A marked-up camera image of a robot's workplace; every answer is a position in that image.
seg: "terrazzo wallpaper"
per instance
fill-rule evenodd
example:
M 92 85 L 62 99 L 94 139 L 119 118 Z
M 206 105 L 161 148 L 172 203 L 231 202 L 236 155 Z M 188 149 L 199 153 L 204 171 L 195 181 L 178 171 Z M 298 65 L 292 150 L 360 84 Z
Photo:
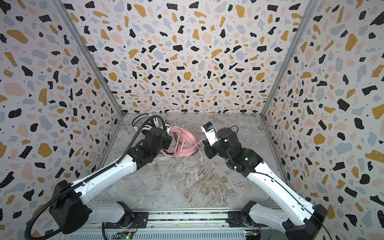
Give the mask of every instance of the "terrazzo wallpaper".
M 21 240 L 56 183 L 96 170 L 119 117 L 51 2 L 0 8 L 0 239 Z M 32 232 L 56 229 L 45 212 Z
M 258 112 L 308 0 L 64 0 L 124 112 Z
M 337 240 L 384 239 L 383 23 L 383 1 L 319 1 L 265 116 L 291 184 L 328 209 Z

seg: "metal corner post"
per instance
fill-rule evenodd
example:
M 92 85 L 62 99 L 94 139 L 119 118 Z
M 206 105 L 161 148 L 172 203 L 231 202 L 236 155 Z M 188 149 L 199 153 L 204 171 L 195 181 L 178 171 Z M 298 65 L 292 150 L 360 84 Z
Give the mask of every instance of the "metal corner post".
M 266 115 L 266 113 L 267 113 L 267 111 L 269 109 L 269 106 L 271 105 L 271 103 L 273 101 L 273 96 L 277 92 L 278 87 L 280 86 L 280 84 L 281 84 L 281 82 L 283 80 L 283 76 L 285 75 L 285 73 L 286 73 L 286 71 L 288 69 L 290 61 L 291 61 L 291 59 L 293 58 L 293 55 L 296 52 L 296 49 L 297 49 L 297 47 L 298 47 L 298 45 L 300 43 L 301 38 L 303 37 L 303 35 L 305 33 L 307 25 L 308 25 L 312 15 L 313 15 L 313 12 L 315 11 L 315 8 L 316 8 L 318 2 L 319 2 L 319 0 L 309 0 L 307 8 L 304 11 L 303 19 L 302 19 L 302 21 L 301 21 L 301 23 L 300 23 L 300 25 L 298 27 L 297 33 L 296 33 L 296 35 L 295 35 L 295 37 L 294 37 L 294 39 L 292 41 L 291 46 L 290 46 L 287 54 L 285 55 L 285 58 L 284 58 L 284 61 L 283 61 L 283 65 L 281 66 L 281 69 L 280 69 L 279 73 L 277 74 L 276 81 L 272 85 L 271 91 L 268 94 L 267 100 L 266 100 L 266 102 L 264 104 L 264 107 L 262 109 L 262 112 L 261 112 L 262 125 L 263 125 L 263 128 L 264 128 L 266 137 L 268 139 L 269 145 L 271 146 L 273 156 L 275 157 L 275 160 L 276 160 L 276 163 L 277 163 L 277 167 L 278 167 L 278 169 L 279 169 L 279 171 L 281 173 L 283 181 L 288 186 L 290 186 L 291 188 L 293 186 L 292 186 L 291 182 L 288 180 L 287 174 L 285 173 L 285 170 L 284 170 L 284 166 L 282 165 L 282 163 L 281 163 L 281 161 L 279 159 L 277 147 L 273 143 L 272 136 L 271 136 L 271 134 L 269 133 L 269 130 L 268 130 L 268 122 L 264 119 L 264 116 Z
M 79 31 L 77 30 L 75 24 L 73 23 L 68 11 L 65 9 L 62 0 L 51 0 L 51 3 L 53 4 L 60 18 L 64 22 L 65 27 L 73 37 L 73 40 L 75 41 L 77 47 L 79 48 L 80 52 L 82 53 L 89 67 L 91 68 L 92 72 L 96 75 L 96 78 L 99 80 L 99 83 L 102 86 L 104 93 L 107 95 L 115 111 L 118 113 L 119 118 L 122 118 L 123 112 L 120 109 L 119 104 L 117 103 L 115 97 L 113 96 L 108 84 L 104 81 L 103 75 L 101 74 L 99 68 L 96 65 L 96 62 L 93 60 L 91 54 L 89 53 L 88 48 L 83 42 Z

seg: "marble tabletop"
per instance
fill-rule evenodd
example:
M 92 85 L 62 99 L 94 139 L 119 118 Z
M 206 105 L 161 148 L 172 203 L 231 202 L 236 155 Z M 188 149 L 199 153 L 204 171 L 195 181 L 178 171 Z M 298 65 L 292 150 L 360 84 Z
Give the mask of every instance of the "marble tabletop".
M 158 114 L 173 126 L 186 128 L 197 141 L 205 138 L 200 126 L 212 122 L 216 129 L 237 125 L 238 139 L 243 147 L 259 154 L 274 173 L 281 177 L 271 147 L 266 138 L 259 114 Z M 132 120 L 138 114 L 127 114 L 107 158 L 106 164 L 116 160 L 128 146 L 135 130 Z M 140 134 L 137 141 L 144 138 Z M 175 140 L 169 151 L 173 152 Z M 97 195 L 93 203 L 124 201 L 133 209 L 148 208 L 242 208 L 253 200 L 266 207 L 277 204 L 256 184 L 242 174 L 229 169 L 224 159 L 200 153 L 184 158 L 159 154 L 152 163 L 119 179 Z

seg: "pink cable connector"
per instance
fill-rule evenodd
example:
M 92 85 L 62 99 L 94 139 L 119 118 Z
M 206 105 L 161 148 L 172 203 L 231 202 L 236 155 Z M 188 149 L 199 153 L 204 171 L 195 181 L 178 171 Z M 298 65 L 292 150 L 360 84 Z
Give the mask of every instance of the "pink cable connector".
M 177 126 L 171 127 L 170 132 L 178 132 L 179 133 L 179 136 L 176 139 L 175 154 L 174 155 L 168 155 L 162 150 L 162 153 L 164 155 L 166 155 L 168 157 L 188 157 L 188 156 L 191 156 L 195 152 L 196 147 L 197 147 L 199 152 L 200 152 L 201 161 L 203 161 L 203 155 L 201 154 L 201 151 L 200 151 L 198 144 L 201 143 L 204 139 L 201 140 L 200 142 L 196 143 L 196 138 L 192 133 L 190 133 L 185 128 L 181 128 L 181 127 L 177 127 Z M 178 150 L 177 147 L 179 146 L 179 142 L 181 142 L 181 147 Z

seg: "terrazzo patterned wall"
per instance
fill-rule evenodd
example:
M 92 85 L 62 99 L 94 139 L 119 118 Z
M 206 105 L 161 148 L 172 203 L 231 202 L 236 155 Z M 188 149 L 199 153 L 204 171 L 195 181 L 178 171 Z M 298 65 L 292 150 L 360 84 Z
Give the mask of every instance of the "terrazzo patterned wall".
M 307 0 L 65 0 L 124 112 L 258 112 Z
M 96 170 L 118 115 L 51 2 L 0 8 L 0 239 L 21 240 L 56 183 Z M 57 228 L 46 212 L 32 232 Z
M 265 116 L 292 185 L 328 209 L 337 240 L 384 239 L 383 23 L 383 1 L 319 1 Z

